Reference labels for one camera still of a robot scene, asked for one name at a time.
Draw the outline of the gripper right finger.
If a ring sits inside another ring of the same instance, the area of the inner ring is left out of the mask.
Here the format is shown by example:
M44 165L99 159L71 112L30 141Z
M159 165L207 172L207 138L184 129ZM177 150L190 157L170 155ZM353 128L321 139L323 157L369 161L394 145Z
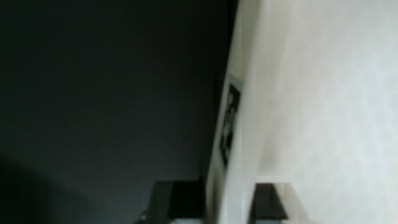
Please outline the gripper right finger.
M259 183L254 190L248 224L282 224L287 213L271 183Z

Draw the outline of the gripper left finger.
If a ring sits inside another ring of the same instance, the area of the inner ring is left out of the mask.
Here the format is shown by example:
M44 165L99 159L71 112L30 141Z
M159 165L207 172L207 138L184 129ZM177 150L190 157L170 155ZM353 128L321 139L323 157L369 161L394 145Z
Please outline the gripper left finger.
M204 224L204 189L199 181L154 183L138 224Z

